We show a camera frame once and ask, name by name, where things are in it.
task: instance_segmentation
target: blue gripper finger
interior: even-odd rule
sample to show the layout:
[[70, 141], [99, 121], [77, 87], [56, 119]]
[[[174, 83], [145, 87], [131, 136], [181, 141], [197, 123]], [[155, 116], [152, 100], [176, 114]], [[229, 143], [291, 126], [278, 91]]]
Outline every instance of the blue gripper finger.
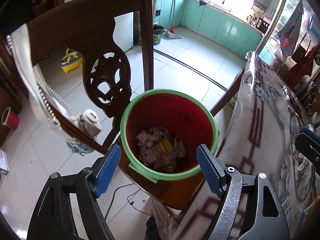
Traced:
[[96, 198], [99, 198], [101, 194], [105, 193], [108, 189], [113, 174], [116, 171], [118, 163], [121, 158], [121, 148], [116, 145], [109, 154], [106, 161], [102, 164], [100, 172], [96, 176], [96, 183], [93, 193]]
[[222, 198], [225, 192], [225, 165], [221, 160], [213, 157], [204, 144], [197, 148], [196, 158], [211, 192], [216, 194], [218, 198]]

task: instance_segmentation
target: teal cabinet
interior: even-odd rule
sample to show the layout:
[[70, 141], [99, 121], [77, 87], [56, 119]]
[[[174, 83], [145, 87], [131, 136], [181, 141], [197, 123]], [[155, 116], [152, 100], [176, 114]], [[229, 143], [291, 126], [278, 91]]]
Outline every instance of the teal cabinet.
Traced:
[[176, 0], [176, 6], [174, 9], [174, 27], [177, 27], [181, 24], [185, 3], [186, 0]]
[[246, 24], [242, 24], [238, 40], [231, 46], [231, 50], [241, 57], [248, 51], [254, 51], [261, 41], [262, 36]]
[[204, 8], [198, 31], [212, 39], [215, 39], [224, 15], [225, 14], [223, 12], [206, 6]]
[[197, 31], [205, 6], [199, 6], [199, 2], [187, 0], [183, 11], [181, 25]]
[[161, 7], [162, 7], [162, 0], [156, 0], [155, 14], [153, 18], [154, 23], [158, 23], [160, 21], [160, 15], [156, 16], [156, 11], [161, 10]]
[[162, 7], [162, 0], [156, 0], [155, 9], [161, 9], [161, 7]]
[[159, 25], [163, 26], [165, 29], [168, 27], [171, 4], [172, 0], [162, 0]]
[[234, 46], [234, 43], [238, 42], [242, 25], [242, 22], [227, 14], [224, 14], [215, 40], [228, 49], [231, 49]]
[[259, 57], [265, 62], [267, 63], [269, 66], [272, 66], [274, 63], [274, 58], [271, 54], [271, 51], [269, 50], [268, 46], [265, 45], [261, 51], [261, 53], [259, 54]]

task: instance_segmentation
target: plaid cloth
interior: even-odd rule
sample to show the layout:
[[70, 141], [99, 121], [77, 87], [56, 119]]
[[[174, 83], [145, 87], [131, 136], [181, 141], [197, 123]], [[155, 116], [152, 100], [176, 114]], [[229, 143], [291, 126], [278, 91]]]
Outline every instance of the plaid cloth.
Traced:
[[300, 0], [287, 23], [278, 32], [280, 47], [284, 61], [287, 60], [287, 57], [293, 54], [294, 49], [296, 47], [299, 38], [302, 15], [303, 4], [302, 0]]

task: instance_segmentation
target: power cord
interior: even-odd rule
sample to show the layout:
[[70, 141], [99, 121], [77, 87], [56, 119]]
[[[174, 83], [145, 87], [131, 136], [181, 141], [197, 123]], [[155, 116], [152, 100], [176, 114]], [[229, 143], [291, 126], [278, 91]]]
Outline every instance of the power cord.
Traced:
[[260, 12], [261, 10], [264, 11], [264, 13], [266, 12], [264, 9], [259, 8], [259, 11], [256, 11], [254, 8], [254, 5], [252, 5], [252, 7], [250, 9], [254, 10], [254, 16], [258, 15], [259, 17], [262, 17], [262, 13]]
[[[134, 196], [137, 194], [137, 191], [133, 194], [133, 196], [130, 198], [130, 200], [132, 200], [132, 198], [134, 198]], [[125, 206], [127, 205], [128, 203], [126, 203], [108, 222], [107, 222], [107, 224], [108, 223], [110, 223], [124, 208], [125, 208]]]
[[127, 187], [127, 186], [131, 186], [131, 185], [134, 185], [134, 183], [127, 184], [127, 185], [120, 186], [120, 187], [116, 188], [116, 190], [113, 192], [113, 197], [112, 197], [111, 203], [110, 203], [110, 205], [109, 205], [109, 207], [108, 207], [108, 210], [107, 210], [107, 212], [106, 212], [106, 215], [104, 216], [104, 220], [106, 220], [107, 217], [108, 217], [108, 214], [109, 214], [109, 212], [110, 212], [111, 206], [112, 206], [113, 201], [114, 201], [114, 199], [115, 199], [115, 195], [116, 195], [117, 190], [120, 189], [120, 188], [122, 188], [122, 187]]
[[143, 211], [141, 211], [141, 210], [139, 210], [139, 209], [137, 209], [134, 205], [133, 205], [133, 203], [134, 203], [134, 201], [129, 201], [129, 197], [131, 197], [132, 195], [136, 195], [137, 193], [138, 193], [138, 191], [139, 191], [140, 189], [138, 189], [135, 193], [132, 193], [131, 195], [129, 195], [129, 196], [127, 196], [127, 201], [128, 201], [128, 203], [136, 210], [136, 211], [139, 211], [139, 212], [141, 212], [141, 213], [143, 213], [143, 214], [146, 214], [146, 215], [149, 215], [149, 216], [152, 216], [151, 214], [149, 214], [149, 213], [145, 213], [145, 212], [143, 212]]

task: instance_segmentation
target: yellow toy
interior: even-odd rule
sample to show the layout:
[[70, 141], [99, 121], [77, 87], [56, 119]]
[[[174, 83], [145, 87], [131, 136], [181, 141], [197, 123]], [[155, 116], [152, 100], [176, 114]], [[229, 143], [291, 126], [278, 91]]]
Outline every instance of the yellow toy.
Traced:
[[61, 59], [61, 68], [65, 73], [68, 73], [70, 70], [82, 66], [83, 64], [83, 55], [80, 52], [72, 51], [70, 49], [66, 50], [66, 55]]

